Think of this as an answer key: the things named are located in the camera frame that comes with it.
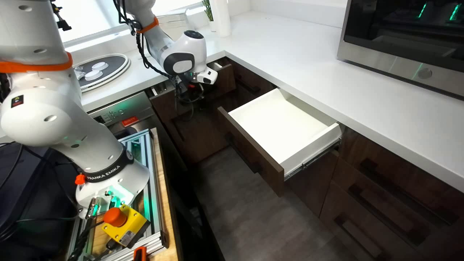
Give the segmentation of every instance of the gray floor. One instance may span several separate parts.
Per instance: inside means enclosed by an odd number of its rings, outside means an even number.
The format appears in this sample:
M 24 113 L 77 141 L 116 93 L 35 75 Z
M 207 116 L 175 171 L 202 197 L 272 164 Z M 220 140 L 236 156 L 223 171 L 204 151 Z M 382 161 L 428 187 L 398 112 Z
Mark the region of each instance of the gray floor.
M 291 190 L 277 197 L 231 148 L 200 163 L 195 189 L 227 261 L 356 261 Z

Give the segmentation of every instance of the cabinet handle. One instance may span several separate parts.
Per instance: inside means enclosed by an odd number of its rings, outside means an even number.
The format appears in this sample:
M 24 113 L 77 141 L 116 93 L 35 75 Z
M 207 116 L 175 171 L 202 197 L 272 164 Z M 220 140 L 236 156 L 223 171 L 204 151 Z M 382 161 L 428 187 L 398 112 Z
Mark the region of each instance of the cabinet handle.
M 366 200 L 363 196 L 361 196 L 362 192 L 363 192 L 363 189 L 360 188 L 356 184 L 351 185 L 351 187 L 348 188 L 348 194 L 350 194 L 350 196 L 352 196 L 361 206 L 367 209 L 371 214 L 373 214 L 377 219 L 379 219 L 388 228 L 390 228 L 395 234 L 397 234 L 403 240 L 408 242 L 410 245 L 414 245 L 417 247 L 425 240 L 425 237 L 421 235 L 419 231 L 415 229 L 411 229 L 410 231 L 405 231 L 400 226 L 398 226 L 385 214 L 379 211 L 374 205 L 372 205 L 368 200 Z
M 351 222 L 347 217 L 345 217 L 345 215 L 343 213 L 341 213 L 340 215 L 338 215 L 335 219 L 334 219 L 334 222 L 338 225 L 338 227 L 340 227 L 360 248 L 362 248 L 364 250 L 364 252 L 366 252 L 366 254 L 368 254 L 373 260 L 375 261 L 388 261 L 391 259 L 390 255 L 385 253 L 380 247 L 376 246 L 381 252 L 379 254 L 377 254 L 377 256 L 374 256 L 365 246 L 363 246 L 363 244 L 361 244 L 361 242 L 359 242 L 359 240 L 357 240 L 353 234 L 351 234 L 348 229 L 346 229 L 346 227 L 344 226 L 345 224 L 348 224 L 350 223 L 351 225 L 354 225 L 353 222 Z
M 421 215 L 428 222 L 435 225 L 448 225 L 451 226 L 454 222 L 459 219 L 459 216 L 452 213 L 444 208 L 439 209 L 439 213 L 433 211 L 429 207 L 425 206 L 422 202 L 418 201 L 408 192 L 395 185 L 393 182 L 382 177 L 375 171 L 377 164 L 372 160 L 366 158 L 361 163 L 361 173 L 364 174 L 368 179 L 377 184 L 379 187 L 390 193 L 404 205 Z
M 235 82 L 238 83 L 240 86 L 245 88 L 245 90 L 251 92 L 251 94 L 257 95 L 260 91 L 261 88 L 258 86 L 248 86 L 242 81 L 242 77 L 239 75 L 237 79 L 235 79 Z
M 235 150 L 235 152 L 240 156 L 240 158 L 242 158 L 242 160 L 245 162 L 245 164 L 251 169 L 251 171 L 253 173 L 260 173 L 263 168 L 261 167 L 261 165 L 259 165 L 257 162 L 249 162 L 246 157 L 242 154 L 242 152 L 238 149 L 238 147 L 235 145 L 234 143 L 234 136 L 232 135 L 232 133 L 228 132 L 226 133 L 226 135 L 224 136 L 224 138 L 226 139 L 227 143 L 229 143 L 229 145 Z

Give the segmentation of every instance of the window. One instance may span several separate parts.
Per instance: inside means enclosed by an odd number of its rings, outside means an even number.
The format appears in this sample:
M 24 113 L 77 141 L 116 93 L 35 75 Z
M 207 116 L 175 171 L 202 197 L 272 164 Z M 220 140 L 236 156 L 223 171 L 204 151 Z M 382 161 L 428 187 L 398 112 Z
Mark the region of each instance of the window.
M 118 23 L 118 16 L 112 0 L 57 0 L 54 2 L 60 15 L 71 30 L 59 30 L 61 40 L 68 42 L 91 34 L 114 28 L 121 31 L 127 27 Z M 200 0 L 157 0 L 152 11 L 160 15 L 163 12 L 201 3 Z

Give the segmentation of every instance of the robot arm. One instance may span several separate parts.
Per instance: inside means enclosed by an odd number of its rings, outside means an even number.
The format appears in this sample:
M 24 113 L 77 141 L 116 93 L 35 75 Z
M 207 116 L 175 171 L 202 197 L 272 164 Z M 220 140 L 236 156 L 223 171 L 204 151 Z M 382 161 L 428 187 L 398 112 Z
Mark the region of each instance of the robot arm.
M 214 83 L 217 72 L 206 66 L 205 39 L 187 31 L 173 42 L 156 24 L 151 12 L 154 2 L 126 4 L 140 23 L 137 30 L 143 30 L 150 54 L 171 79 L 192 72 L 189 80 Z M 0 1 L 0 72 L 9 74 L 11 86 L 0 108 L 0 126 L 13 140 L 49 146 L 83 170 L 85 180 L 77 180 L 76 200 L 84 218 L 95 198 L 109 204 L 109 190 L 112 197 L 130 204 L 147 184 L 150 172 L 82 109 L 72 57 L 64 50 L 53 16 L 49 1 Z

